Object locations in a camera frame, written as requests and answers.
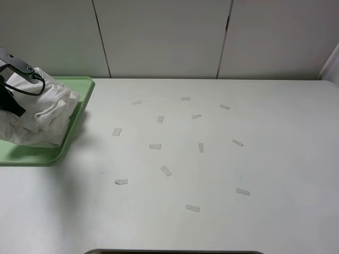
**black wire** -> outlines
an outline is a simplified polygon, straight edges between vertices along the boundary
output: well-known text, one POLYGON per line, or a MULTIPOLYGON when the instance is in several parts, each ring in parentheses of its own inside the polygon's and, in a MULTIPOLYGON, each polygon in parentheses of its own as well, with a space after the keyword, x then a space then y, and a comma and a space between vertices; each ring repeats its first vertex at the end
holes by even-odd
POLYGON ((35 74, 33 74, 33 77, 34 77, 34 79, 38 79, 38 80, 42 81, 42 89, 41 89, 41 91, 40 91, 39 93, 37 93, 37 94, 35 94, 35 93, 29 93, 29 92, 26 92, 26 91, 17 89, 16 87, 13 87, 13 86, 11 86, 11 85, 9 85, 9 84, 7 84, 7 83, 5 83, 5 82, 2 82, 2 81, 0 81, 0 85, 3 85, 3 86, 5 86, 5 87, 7 87, 7 88, 9 88, 9 89, 12 89, 12 90, 18 92, 18 93, 21 93, 21 94, 30 95, 30 96, 39 96, 39 95, 41 95, 41 94, 43 93, 44 87, 45 87, 46 83, 45 83, 44 79, 43 79, 39 74, 36 74, 36 73, 35 73, 35 74))

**white cloth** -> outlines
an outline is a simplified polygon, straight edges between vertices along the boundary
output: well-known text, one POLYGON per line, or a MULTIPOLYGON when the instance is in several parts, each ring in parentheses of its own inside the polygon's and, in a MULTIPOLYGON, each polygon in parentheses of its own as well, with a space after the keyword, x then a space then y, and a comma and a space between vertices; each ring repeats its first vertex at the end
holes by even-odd
MULTIPOLYGON (((35 70, 46 82, 44 92, 40 96, 29 96, 11 90, 16 102, 26 112, 18 117, 0 110, 0 139, 32 147, 59 147, 80 95, 40 68, 35 70)), ((8 79, 7 84, 30 93, 38 93, 42 88, 41 81, 31 84, 16 73, 8 79)))

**small paper piece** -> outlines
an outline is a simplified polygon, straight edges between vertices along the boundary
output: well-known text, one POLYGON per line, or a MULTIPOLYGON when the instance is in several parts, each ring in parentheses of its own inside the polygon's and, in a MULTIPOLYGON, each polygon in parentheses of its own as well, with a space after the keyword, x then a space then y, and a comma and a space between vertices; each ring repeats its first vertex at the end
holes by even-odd
POLYGON ((239 194, 244 194, 244 195, 249 196, 249 192, 246 191, 246 190, 243 190, 243 189, 237 188, 237 190, 236 190, 235 192, 236 192, 236 193, 239 193, 239 194))
POLYGON ((203 153, 203 143, 198 143, 198 145, 200 152, 203 153))
POLYGON ((233 143, 236 143, 236 144, 238 144, 241 147, 244 145, 244 144, 240 143, 239 141, 236 141, 235 139, 233 140, 233 143))
POLYGON ((162 115, 158 116, 158 123, 163 123, 164 118, 162 115))
POLYGON ((196 119, 198 117, 201 117, 201 115, 192 115, 192 119, 196 119))
POLYGON ((115 180, 115 184, 117 185, 127 184, 127 179, 115 180))
POLYGON ((161 149, 161 144, 150 144, 149 148, 150 149, 161 149))
POLYGON ((199 213, 199 211, 200 211, 200 207, 196 207, 196 206, 193 206, 193 205, 186 205, 186 209, 195 211, 197 213, 199 213))
POLYGON ((164 174, 166 176, 171 176, 172 175, 172 173, 170 172, 170 170, 166 166, 162 167, 161 170, 164 172, 164 174))
POLYGON ((122 129, 120 128, 115 128, 113 131, 113 136, 120 136, 120 132, 122 131, 122 129))
POLYGON ((222 108, 225 108, 225 109, 227 109, 227 110, 229 110, 229 109, 230 109, 230 107, 228 107, 228 106, 225 106, 225 105, 220 105, 220 107, 222 107, 222 108))

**tabletop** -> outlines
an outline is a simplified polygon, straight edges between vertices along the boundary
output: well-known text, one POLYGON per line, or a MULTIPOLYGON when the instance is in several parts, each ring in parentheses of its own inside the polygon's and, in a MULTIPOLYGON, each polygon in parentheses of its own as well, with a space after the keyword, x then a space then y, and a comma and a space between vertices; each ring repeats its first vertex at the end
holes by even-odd
POLYGON ((0 167, 0 253, 337 252, 333 83, 94 81, 64 158, 0 167))

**green tray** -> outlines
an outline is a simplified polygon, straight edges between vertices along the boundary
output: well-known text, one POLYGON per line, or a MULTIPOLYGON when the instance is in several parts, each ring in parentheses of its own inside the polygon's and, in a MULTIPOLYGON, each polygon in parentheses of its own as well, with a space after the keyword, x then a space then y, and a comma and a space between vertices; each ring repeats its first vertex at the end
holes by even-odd
POLYGON ((45 166, 61 158, 70 145, 71 136, 79 122, 80 115, 84 112, 94 88, 94 82, 89 77, 55 77, 69 89, 80 93, 80 101, 70 117, 69 126, 64 141, 59 148, 35 148, 19 146, 0 140, 0 166, 45 166))

